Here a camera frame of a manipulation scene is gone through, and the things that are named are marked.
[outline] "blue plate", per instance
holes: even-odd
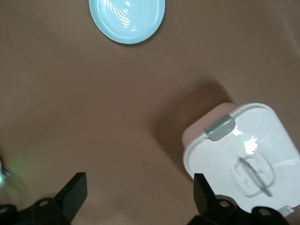
[[[89,0],[98,28],[108,38],[135,44],[151,37],[165,14],[165,0]]]

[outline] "gray latch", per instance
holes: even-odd
[[[235,120],[226,114],[205,129],[206,135],[212,140],[217,141],[235,128]]]

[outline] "brown table surface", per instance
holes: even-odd
[[[166,0],[159,30],[122,45],[87,0],[1,0],[0,154],[14,174],[1,202],[23,209],[86,172],[74,225],[186,224],[197,211],[181,135],[218,104],[271,106],[299,149],[299,12]]]

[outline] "plate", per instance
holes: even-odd
[[[122,44],[151,37],[165,14],[165,0],[89,0],[89,4],[102,33]]]

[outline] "white lid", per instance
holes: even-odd
[[[212,124],[188,145],[184,165],[247,212],[300,204],[300,155],[266,105],[242,105]]]

